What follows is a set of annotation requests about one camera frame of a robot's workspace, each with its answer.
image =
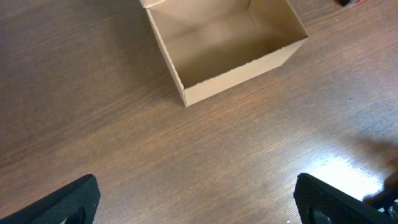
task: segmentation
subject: wood grain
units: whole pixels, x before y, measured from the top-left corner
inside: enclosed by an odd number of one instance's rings
[[[398,169],[398,2],[293,0],[287,63],[184,108],[138,1],[0,2],[0,217],[92,173],[96,223],[299,223]]]

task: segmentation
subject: box wall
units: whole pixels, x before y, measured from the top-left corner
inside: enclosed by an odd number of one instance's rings
[[[307,39],[184,90],[187,106],[281,66]]]
[[[164,2],[164,1],[166,1],[166,0],[140,0],[142,6],[144,8],[151,7],[153,5],[159,4],[159,3]]]
[[[165,44],[185,88],[269,53],[247,11]]]
[[[165,42],[246,10],[249,0],[167,0],[150,7]]]
[[[286,0],[251,0],[249,12],[259,29],[273,36],[274,43],[270,46],[272,50],[308,37]]]
[[[166,61],[167,67],[169,68],[169,71],[173,77],[174,83],[177,86],[178,92],[180,93],[182,100],[186,106],[187,104],[185,102],[185,96],[184,96],[184,92],[183,92],[184,86],[182,85],[181,79],[178,77],[177,71],[175,70],[174,64],[170,58],[170,55],[166,49],[166,46],[162,40],[162,37],[160,36],[159,31],[157,30],[154,18],[152,17],[152,14],[150,13],[150,10],[148,10],[148,9],[147,9],[147,14],[148,14],[152,29],[154,30],[155,38],[159,45],[160,51],[162,52],[163,58]]]

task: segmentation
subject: floor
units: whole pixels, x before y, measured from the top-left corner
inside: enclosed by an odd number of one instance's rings
[[[0,1],[0,217],[84,174],[95,223],[300,223],[398,169],[398,1],[292,0],[285,65],[184,108],[137,0]]]

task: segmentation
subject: cardboard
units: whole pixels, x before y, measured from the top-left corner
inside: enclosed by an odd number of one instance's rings
[[[185,106],[281,66],[308,34],[285,0],[141,0]]]

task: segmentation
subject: wooden floor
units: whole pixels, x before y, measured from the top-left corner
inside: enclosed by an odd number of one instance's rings
[[[398,1],[293,0],[285,65],[184,108],[137,0],[0,1],[0,217],[92,173],[95,223],[300,223],[398,169]]]

